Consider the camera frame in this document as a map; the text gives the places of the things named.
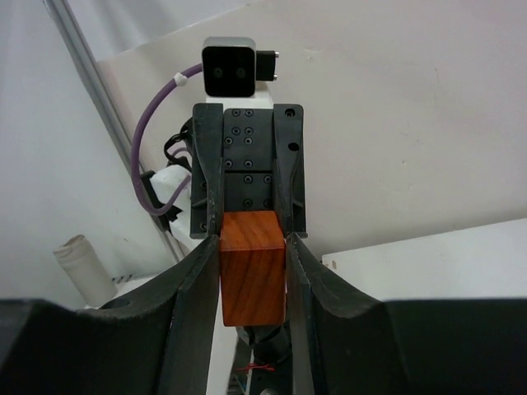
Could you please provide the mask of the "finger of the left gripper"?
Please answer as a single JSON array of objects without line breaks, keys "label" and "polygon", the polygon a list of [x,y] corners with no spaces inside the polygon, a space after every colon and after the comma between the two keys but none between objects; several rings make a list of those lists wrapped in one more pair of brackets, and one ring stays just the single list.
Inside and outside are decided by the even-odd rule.
[{"label": "finger of the left gripper", "polygon": [[190,236],[219,235],[224,212],[223,106],[193,107]]},{"label": "finger of the left gripper", "polygon": [[307,236],[303,151],[304,109],[273,106],[273,210],[284,235]]}]

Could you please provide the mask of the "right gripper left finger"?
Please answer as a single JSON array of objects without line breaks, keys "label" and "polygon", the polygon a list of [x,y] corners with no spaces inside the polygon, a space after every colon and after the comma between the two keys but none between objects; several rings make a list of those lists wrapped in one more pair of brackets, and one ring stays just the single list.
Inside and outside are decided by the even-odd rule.
[{"label": "right gripper left finger", "polygon": [[4,394],[203,394],[217,313],[219,239],[98,309],[1,303]]}]

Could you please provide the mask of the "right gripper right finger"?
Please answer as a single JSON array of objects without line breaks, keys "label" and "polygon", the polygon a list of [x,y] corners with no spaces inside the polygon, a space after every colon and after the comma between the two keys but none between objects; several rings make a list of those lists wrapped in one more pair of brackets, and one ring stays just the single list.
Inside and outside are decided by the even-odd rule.
[{"label": "right gripper right finger", "polygon": [[380,301],[286,240],[299,394],[523,394],[526,301]]}]

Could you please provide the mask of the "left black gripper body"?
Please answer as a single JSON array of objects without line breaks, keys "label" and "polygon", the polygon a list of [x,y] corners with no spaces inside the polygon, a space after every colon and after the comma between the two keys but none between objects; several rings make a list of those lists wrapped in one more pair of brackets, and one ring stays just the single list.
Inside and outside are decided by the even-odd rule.
[{"label": "left black gripper body", "polygon": [[223,216],[229,211],[274,211],[273,108],[223,108],[222,156]]}]

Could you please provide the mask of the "reddish brown house block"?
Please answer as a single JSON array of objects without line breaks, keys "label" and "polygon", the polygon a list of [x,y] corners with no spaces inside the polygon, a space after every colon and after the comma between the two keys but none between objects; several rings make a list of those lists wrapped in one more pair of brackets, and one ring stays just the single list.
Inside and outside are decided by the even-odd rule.
[{"label": "reddish brown house block", "polygon": [[224,325],[284,323],[286,245],[275,212],[225,213],[219,258]]}]

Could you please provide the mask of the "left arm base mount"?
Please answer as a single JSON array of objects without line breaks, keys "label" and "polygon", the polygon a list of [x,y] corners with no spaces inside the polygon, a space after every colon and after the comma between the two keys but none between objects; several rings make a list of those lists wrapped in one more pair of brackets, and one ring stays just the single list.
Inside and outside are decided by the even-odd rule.
[{"label": "left arm base mount", "polygon": [[289,322],[238,327],[228,394],[293,394]]}]

